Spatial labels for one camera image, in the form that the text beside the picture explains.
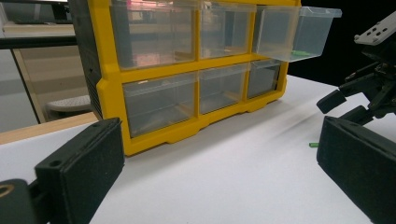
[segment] transparent drawer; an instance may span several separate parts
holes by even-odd
[[[250,13],[255,5],[203,1],[201,3],[201,58],[248,52]]]
[[[276,89],[280,61],[264,60],[250,63],[247,98],[263,95]]]
[[[255,52],[284,62],[321,55],[333,18],[340,9],[321,7],[258,7]]]
[[[121,69],[194,60],[193,1],[112,0]]]
[[[195,73],[123,85],[131,137],[193,116]]]
[[[206,114],[241,101],[248,63],[200,71],[200,112]]]

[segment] green object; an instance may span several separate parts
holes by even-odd
[[[319,143],[309,143],[310,147],[319,147]]]
[[[303,50],[293,50],[291,52],[294,55],[298,55],[298,56],[309,56],[311,55],[309,52],[303,51]]]

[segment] dark wall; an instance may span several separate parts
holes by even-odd
[[[302,0],[305,7],[331,7],[343,11],[342,18],[332,21],[332,27],[320,57],[290,63],[289,74],[339,86],[344,78],[372,63],[363,54],[363,45],[353,38],[396,10],[394,0]]]

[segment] white tabletop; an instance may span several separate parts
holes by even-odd
[[[288,76],[285,95],[265,108],[127,158],[92,223],[371,223],[308,146],[324,118],[316,102],[335,89]],[[349,97],[330,115],[367,104]],[[394,123],[387,115],[366,127],[396,141]],[[33,181],[34,166],[86,126],[1,145],[0,180]]]

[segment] yellow frame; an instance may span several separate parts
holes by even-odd
[[[92,18],[92,28],[95,35],[96,47],[98,50],[99,62],[101,65],[102,79],[96,86],[101,104],[103,119],[119,117],[123,123],[122,138],[125,155],[131,156],[162,143],[175,143],[187,137],[197,134],[201,129],[210,123],[221,119],[228,118],[232,115],[253,112],[268,103],[281,97],[286,89],[286,74],[288,63],[282,63],[280,66],[277,87],[275,91],[268,92],[264,95],[248,99],[248,72],[245,75],[245,84],[243,89],[243,99],[236,105],[230,105],[217,111],[201,115],[199,113],[199,82],[195,84],[195,112],[192,119],[159,129],[151,133],[131,138],[128,126],[127,113],[124,102],[122,84],[138,80],[145,80],[156,77],[167,77],[175,74],[181,74],[191,71],[197,71],[206,68],[220,67],[235,63],[249,63],[257,60],[267,59],[260,55],[252,53],[253,27],[255,13],[251,13],[249,48],[247,54],[228,56],[224,58],[200,60],[195,57],[194,62],[170,64],[150,68],[137,68],[131,70],[120,70],[116,45],[113,36],[113,28],[110,17],[109,0],[88,0],[90,14]],[[278,5],[278,6],[299,6],[300,0],[221,0],[221,2],[249,3],[255,5]],[[199,12],[196,13],[195,21],[195,47],[199,44]],[[199,48],[195,50],[196,56],[199,56]]]

